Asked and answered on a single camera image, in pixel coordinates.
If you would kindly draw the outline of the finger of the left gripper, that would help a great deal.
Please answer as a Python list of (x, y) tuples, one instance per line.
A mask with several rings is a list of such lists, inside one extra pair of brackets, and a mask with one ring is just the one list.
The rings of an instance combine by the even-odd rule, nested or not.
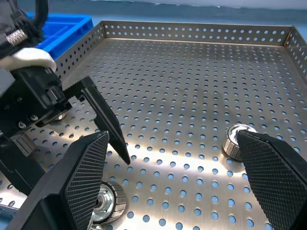
[(27, 196), (46, 173), (33, 157), (26, 157), (23, 153), (1, 153), (0, 171), (18, 191)]
[(109, 144), (129, 165), (130, 156), (118, 119), (90, 77), (82, 79), (80, 83), (82, 84), (82, 96), (96, 113), (94, 123), (100, 131), (109, 133)]

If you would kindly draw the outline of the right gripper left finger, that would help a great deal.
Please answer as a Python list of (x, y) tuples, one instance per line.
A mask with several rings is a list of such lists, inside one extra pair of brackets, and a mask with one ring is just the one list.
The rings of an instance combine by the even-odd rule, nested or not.
[(85, 230), (103, 177), (109, 134), (96, 132), (70, 144), (23, 202), (8, 230)]

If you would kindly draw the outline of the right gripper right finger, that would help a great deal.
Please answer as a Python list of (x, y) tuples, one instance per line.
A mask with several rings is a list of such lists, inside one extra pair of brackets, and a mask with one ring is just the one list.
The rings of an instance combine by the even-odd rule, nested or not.
[(307, 228), (307, 162), (285, 141), (241, 130), (250, 188), (275, 230)]

